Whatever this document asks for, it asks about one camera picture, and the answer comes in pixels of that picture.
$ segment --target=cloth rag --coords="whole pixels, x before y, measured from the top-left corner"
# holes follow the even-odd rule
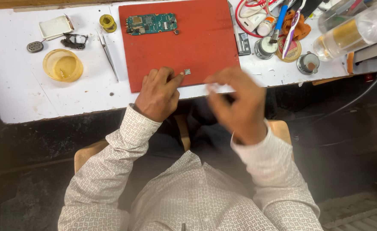
[[[289,12],[286,13],[284,17],[284,22],[281,29],[283,30],[283,33],[285,35],[288,35],[288,33],[290,32],[291,22],[294,15],[295,15],[295,10],[290,10]],[[307,36],[310,33],[310,31],[311,31],[311,27],[308,24],[304,23],[304,15],[301,14],[297,22],[297,25],[294,29],[293,38],[296,40],[303,39],[305,36]]]

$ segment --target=red mat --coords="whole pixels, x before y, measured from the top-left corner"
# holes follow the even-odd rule
[[[175,13],[180,34],[172,31],[130,35],[129,16]],[[239,65],[227,0],[190,0],[119,6],[128,79],[132,93],[140,92],[151,69],[166,66],[180,73],[190,69],[183,86],[199,84],[215,71]]]

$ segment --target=blue-handled brush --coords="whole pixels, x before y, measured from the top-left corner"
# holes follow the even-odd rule
[[[285,13],[287,13],[288,3],[289,3],[289,0],[285,0],[283,2],[283,6],[281,7],[280,15],[278,16],[277,24],[276,24],[276,27],[274,28],[273,36],[271,36],[270,43],[277,43],[278,36],[280,35],[280,29],[281,29],[281,26],[283,25]]]

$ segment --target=round lid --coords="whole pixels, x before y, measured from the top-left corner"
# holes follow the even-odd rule
[[[290,48],[288,49],[287,55],[283,59],[283,49],[285,43],[286,36],[282,36],[278,38],[278,50],[276,55],[279,59],[283,60],[284,62],[293,62],[301,55],[301,43],[298,40],[293,39],[290,44]]]

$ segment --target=patterned shirt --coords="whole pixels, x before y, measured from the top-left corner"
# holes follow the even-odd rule
[[[259,144],[231,142],[253,178],[253,199],[238,181],[187,151],[147,183],[131,213],[119,210],[133,162],[146,153],[160,125],[133,104],[127,107],[120,129],[106,136],[109,145],[72,178],[59,230],[322,230],[319,209],[291,159],[292,146],[269,126]]]

